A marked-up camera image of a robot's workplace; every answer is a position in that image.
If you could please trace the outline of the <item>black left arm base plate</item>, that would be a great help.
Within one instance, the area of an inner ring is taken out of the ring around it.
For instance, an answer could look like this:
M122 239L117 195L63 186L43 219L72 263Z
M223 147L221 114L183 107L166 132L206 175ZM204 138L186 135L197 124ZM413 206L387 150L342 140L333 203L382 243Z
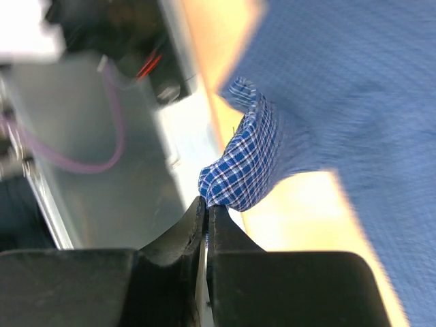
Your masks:
M60 26L66 53L106 56L136 82L150 80L159 104L190 94L158 1L50 1L45 21Z

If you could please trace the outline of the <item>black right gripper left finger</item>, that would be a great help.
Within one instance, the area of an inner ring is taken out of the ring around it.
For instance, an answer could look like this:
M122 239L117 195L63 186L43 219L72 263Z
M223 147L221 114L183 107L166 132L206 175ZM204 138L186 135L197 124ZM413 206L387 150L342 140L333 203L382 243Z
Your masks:
M2 326L199 326L205 203L139 250L1 254Z

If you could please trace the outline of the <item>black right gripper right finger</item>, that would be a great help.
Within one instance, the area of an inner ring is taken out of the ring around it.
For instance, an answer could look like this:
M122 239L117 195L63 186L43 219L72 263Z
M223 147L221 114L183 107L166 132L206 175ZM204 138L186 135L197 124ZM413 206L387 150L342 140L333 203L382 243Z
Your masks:
M209 282L216 326L389 326L373 273L346 251L267 252L208 210Z

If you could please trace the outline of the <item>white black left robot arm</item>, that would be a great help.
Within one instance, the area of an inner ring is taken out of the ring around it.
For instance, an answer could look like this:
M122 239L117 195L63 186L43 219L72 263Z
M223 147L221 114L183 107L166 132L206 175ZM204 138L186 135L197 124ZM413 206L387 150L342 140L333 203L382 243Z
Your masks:
M65 51L61 28L49 25L49 1L1 0L1 64L51 63Z

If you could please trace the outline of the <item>blue checked long sleeve shirt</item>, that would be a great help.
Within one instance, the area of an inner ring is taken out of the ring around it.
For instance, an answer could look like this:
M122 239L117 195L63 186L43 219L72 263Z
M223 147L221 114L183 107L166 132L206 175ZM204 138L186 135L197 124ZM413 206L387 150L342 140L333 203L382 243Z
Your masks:
M434 326L435 2L271 1L221 94L243 119L206 203L335 170L409 323Z

